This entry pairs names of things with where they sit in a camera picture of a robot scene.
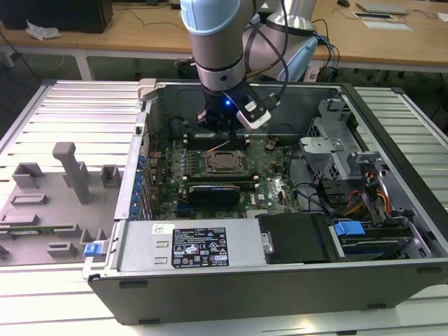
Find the power supply label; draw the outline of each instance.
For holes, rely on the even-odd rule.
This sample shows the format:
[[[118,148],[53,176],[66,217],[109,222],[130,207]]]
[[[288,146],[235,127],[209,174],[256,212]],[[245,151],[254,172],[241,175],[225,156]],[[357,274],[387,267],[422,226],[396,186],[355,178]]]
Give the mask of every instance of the power supply label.
[[[229,265],[225,227],[175,229],[172,246],[171,265],[174,268]]]

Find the desk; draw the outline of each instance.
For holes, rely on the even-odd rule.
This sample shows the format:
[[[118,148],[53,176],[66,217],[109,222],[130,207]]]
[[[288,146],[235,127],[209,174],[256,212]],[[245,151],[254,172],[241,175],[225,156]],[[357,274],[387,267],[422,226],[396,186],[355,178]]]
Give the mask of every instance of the desk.
[[[375,2],[390,3],[389,0]],[[381,69],[398,71],[448,72],[448,23],[427,18],[420,12],[405,17],[412,31],[369,29],[362,20],[346,19],[334,8],[348,16],[359,11],[355,0],[350,8],[339,8],[334,0],[318,0],[314,20],[327,21],[331,42],[341,52],[339,66],[344,68]],[[393,0],[407,10],[419,9],[432,13],[448,13],[448,3]],[[134,59],[185,58],[191,55],[188,33],[183,27],[179,12],[170,7],[158,9],[119,10],[114,6],[113,20],[103,34],[62,32],[61,38],[38,41],[24,31],[2,29],[6,38],[20,53],[68,55],[76,58],[81,78],[94,79],[88,57],[128,57]],[[145,23],[143,27],[135,16]],[[322,22],[316,23],[324,33]],[[12,52],[2,39],[0,51]],[[308,81],[316,80],[316,72],[328,57],[328,51],[319,46],[307,73]]]
[[[410,0],[375,0],[377,3],[398,4],[408,11],[448,13],[448,3]],[[349,20],[351,12],[362,11],[354,0],[349,8],[334,6],[333,1],[318,0],[313,19],[323,18],[328,23],[331,43],[339,48],[342,68],[380,69],[396,71],[448,72],[448,23],[430,19],[423,13],[412,12],[397,22],[404,22],[412,31],[370,29],[362,20]],[[325,33],[322,22],[316,26]],[[310,64],[311,71],[319,71],[321,56],[328,57],[325,47],[319,46]]]

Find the robotic arm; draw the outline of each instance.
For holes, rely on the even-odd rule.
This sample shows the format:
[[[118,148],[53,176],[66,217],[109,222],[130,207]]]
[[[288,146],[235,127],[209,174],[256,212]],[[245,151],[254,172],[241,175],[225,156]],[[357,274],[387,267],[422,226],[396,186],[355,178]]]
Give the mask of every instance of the robotic arm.
[[[277,50],[283,50],[286,30],[289,33],[291,27],[294,37],[296,33],[299,34],[299,39],[293,41],[293,47],[285,54],[292,60],[297,58],[298,44],[303,44],[304,39],[308,41],[313,35],[314,26],[309,18],[316,0],[282,1],[286,13],[280,8],[280,11],[269,17],[267,26],[255,30],[259,33],[259,29],[263,29],[263,34],[270,36]],[[251,29],[245,32],[247,24],[263,2],[181,0],[182,19],[190,32],[193,56],[206,101],[205,110],[198,115],[198,123],[208,130],[217,133],[234,132],[242,126],[248,130],[257,129],[271,118],[271,111],[280,104],[273,93],[262,100],[246,81],[249,64],[251,67],[267,68],[267,64],[272,64],[278,58],[273,49],[256,36],[256,32],[252,33]],[[305,9],[308,18],[297,15],[297,12]],[[244,56],[243,34],[246,42],[251,41],[250,57]],[[309,59],[307,62],[305,60],[306,65],[313,53],[312,48]],[[281,64],[269,70],[271,73],[282,70]]]

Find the computer case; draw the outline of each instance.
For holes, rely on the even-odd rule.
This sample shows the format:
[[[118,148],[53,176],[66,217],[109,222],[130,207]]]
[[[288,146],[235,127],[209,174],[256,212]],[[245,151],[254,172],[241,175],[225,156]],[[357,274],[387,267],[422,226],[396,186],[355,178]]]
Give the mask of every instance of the computer case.
[[[24,29],[28,20],[41,27],[100,34],[113,16],[110,0],[0,0],[0,8],[7,29]]]

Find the blue latch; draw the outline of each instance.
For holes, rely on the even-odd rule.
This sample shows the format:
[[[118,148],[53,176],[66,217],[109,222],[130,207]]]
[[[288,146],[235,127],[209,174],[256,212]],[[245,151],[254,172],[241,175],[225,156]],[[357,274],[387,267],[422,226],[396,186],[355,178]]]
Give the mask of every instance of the blue latch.
[[[141,174],[135,174],[135,181],[142,182],[143,181],[143,176]]]
[[[139,163],[146,165],[146,157],[144,157],[144,155],[139,155]]]
[[[334,224],[333,227],[338,236],[363,236],[365,235],[364,227],[361,222],[348,220]]]
[[[129,208],[129,212],[133,215],[137,215],[139,209],[135,205],[131,205],[131,207]]]
[[[84,248],[84,256],[85,257],[100,257],[102,249],[103,249],[102,243],[87,244]]]
[[[140,193],[141,192],[141,185],[138,183],[134,183],[134,191],[136,193]]]

